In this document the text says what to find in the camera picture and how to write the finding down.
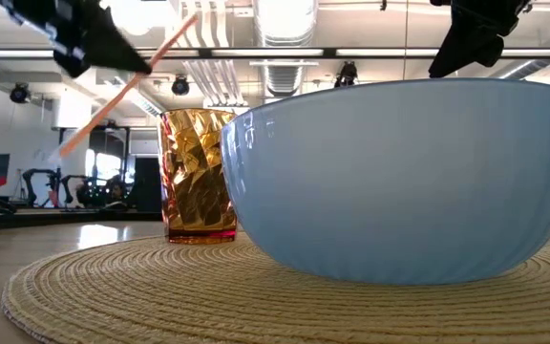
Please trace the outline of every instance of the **woven placemat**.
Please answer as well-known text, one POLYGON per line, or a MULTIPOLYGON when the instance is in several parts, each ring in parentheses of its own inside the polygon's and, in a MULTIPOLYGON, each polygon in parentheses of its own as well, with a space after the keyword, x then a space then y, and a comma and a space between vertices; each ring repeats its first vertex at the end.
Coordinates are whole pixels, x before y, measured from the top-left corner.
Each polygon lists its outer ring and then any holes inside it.
POLYGON ((284 268, 244 234, 152 238, 33 263, 2 304, 45 343, 550 343, 550 245, 492 280, 386 287, 284 268))

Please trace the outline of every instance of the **white bowl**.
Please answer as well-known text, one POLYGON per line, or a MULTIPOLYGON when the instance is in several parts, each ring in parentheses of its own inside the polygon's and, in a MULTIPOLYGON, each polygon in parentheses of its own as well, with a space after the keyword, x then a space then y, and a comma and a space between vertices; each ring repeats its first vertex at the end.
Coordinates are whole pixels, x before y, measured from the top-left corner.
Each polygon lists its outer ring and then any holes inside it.
POLYGON ((247 234, 291 268, 384 284, 498 275, 550 238, 550 86, 378 83, 262 106, 222 130, 247 234))

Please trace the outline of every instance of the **wall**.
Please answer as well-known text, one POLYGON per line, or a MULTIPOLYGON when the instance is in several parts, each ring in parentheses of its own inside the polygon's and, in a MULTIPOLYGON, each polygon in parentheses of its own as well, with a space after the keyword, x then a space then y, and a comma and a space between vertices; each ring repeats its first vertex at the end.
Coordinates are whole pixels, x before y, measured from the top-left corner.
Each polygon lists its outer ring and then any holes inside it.
POLYGON ((129 153, 156 155, 159 153, 159 135, 154 131, 132 131, 129 153))
MULTIPOLYGON (((58 132, 51 129, 53 112, 32 104, 14 104, 0 91, 0 154, 10 154, 8 183, 0 188, 3 196, 12 196, 18 182, 18 170, 50 168, 56 165, 48 157, 58 144, 58 132)), ((47 197, 46 177, 36 176, 33 188, 38 201, 47 197)), ((20 195, 20 186, 13 195, 20 195)))
MULTIPOLYGON (((80 78, 94 77, 92 73, 86 73, 80 78)), ((92 102, 79 95, 78 93, 68 90, 61 95, 59 100, 54 101, 54 126, 57 127, 80 127, 84 123, 88 122, 92 113, 92 102)), ((63 140, 68 140, 75 133, 75 130, 68 129, 65 132, 63 140)), ((63 176, 76 175, 82 176, 86 174, 86 151, 89 148, 89 140, 83 140, 75 150, 65 159, 61 161, 61 173, 63 176)), ((76 207, 79 202, 75 196, 75 188, 81 184, 80 179, 71 179, 69 181, 69 189, 74 197, 74 201, 71 204, 67 204, 69 207, 76 207)), ((65 193, 63 187, 59 191, 59 199, 62 201, 65 199, 65 193)))

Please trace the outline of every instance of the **ceiling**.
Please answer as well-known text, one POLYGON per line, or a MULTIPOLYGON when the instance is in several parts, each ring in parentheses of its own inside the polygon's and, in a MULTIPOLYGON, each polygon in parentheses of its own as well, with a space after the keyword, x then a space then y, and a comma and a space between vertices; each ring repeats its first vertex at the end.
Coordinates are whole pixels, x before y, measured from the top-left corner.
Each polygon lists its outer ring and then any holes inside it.
MULTIPOLYGON (((320 47, 438 47, 449 26, 448 8, 430 6, 428 0, 389 0, 386 11, 380 11, 380 2, 327 0, 320 1, 317 24, 312 44, 320 47)), ((151 11, 162 17, 159 6, 170 6, 168 2, 151 1, 151 11)), ((255 46, 254 18, 251 1, 229 0, 227 7, 227 37, 233 47, 255 46)), ((164 28, 154 27, 147 34, 132 36, 128 39, 136 47, 157 47, 164 38, 164 28)), ((534 9, 522 14, 518 27, 505 38, 506 47, 550 47, 550 0, 535 2, 534 9)), ((12 23, 7 14, 0 9, 0 48, 46 48, 48 40, 27 27, 19 28, 12 23)), ((492 76, 510 70, 526 62, 525 60, 501 60, 491 69, 473 64, 456 76, 492 76)), ((379 82, 387 80, 413 79, 428 77, 428 60, 358 60, 359 80, 379 82)), ((318 66, 307 67, 304 75, 303 92, 313 92, 332 87, 334 76, 341 68, 340 60, 320 60, 318 66)), ((259 68, 250 67, 248 61, 234 62, 240 87, 249 106, 264 101, 264 85, 259 68)), ((174 97, 170 91, 171 82, 177 74, 185 74, 180 61, 162 61, 150 78, 141 82, 139 90, 157 102, 163 108, 182 108, 202 106, 203 95, 191 84, 187 96, 174 97)), ((95 98, 108 97, 107 86, 101 79, 113 77, 112 71, 96 72, 96 82, 82 84, 83 91, 95 98)), ((550 66, 528 79, 550 83, 550 66)), ((1 61, 0 84, 11 87, 14 81, 29 81, 34 93, 44 97, 58 97, 65 89, 74 87, 68 78, 60 76, 60 69, 50 61, 1 61), (23 77, 25 80, 13 80, 23 77)), ((118 108, 118 113, 127 118, 143 118, 144 113, 127 101, 118 108)))

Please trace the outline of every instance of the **gold drinking glass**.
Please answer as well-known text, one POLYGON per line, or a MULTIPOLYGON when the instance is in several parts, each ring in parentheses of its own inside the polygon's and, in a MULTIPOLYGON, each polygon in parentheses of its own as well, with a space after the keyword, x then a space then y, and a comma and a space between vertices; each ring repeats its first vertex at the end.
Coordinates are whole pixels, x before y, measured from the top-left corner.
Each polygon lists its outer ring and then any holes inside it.
POLYGON ((237 216, 222 171, 220 131, 235 114, 184 109, 160 115, 162 218, 171 243, 235 240, 237 216))

